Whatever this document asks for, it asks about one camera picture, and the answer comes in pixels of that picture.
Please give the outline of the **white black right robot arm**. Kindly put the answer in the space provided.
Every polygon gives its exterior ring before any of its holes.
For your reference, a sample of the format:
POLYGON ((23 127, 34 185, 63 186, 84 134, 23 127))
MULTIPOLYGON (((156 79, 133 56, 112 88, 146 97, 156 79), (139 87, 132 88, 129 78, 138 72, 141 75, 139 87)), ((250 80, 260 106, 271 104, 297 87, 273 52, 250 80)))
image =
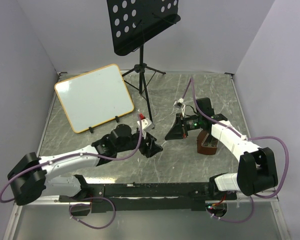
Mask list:
POLYGON ((242 192, 246 196, 274 188, 278 185, 275 155, 242 136, 221 113, 215 114, 208 97, 196 100, 194 115, 177 113, 165 140, 181 140, 189 131, 201 129, 208 136, 221 142, 238 161, 236 173, 221 173, 210 177, 208 193, 220 199, 226 192, 242 192))

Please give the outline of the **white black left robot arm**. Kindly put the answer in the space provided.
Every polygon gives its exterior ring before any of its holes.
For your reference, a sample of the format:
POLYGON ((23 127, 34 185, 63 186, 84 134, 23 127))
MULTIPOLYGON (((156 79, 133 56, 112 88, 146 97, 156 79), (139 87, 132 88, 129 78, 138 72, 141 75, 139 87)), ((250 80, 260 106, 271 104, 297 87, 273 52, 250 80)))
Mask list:
POLYGON ((27 153, 7 175, 13 194, 12 200, 19 206, 52 195, 83 201, 89 195, 85 178, 81 175, 65 177, 65 174, 119 161, 118 153, 127 151, 130 154, 124 157, 125 160, 136 152, 151 158, 163 151, 156 141, 147 131, 137 129, 133 133, 128 125, 119 124, 109 134, 78 150, 51 156, 27 153))

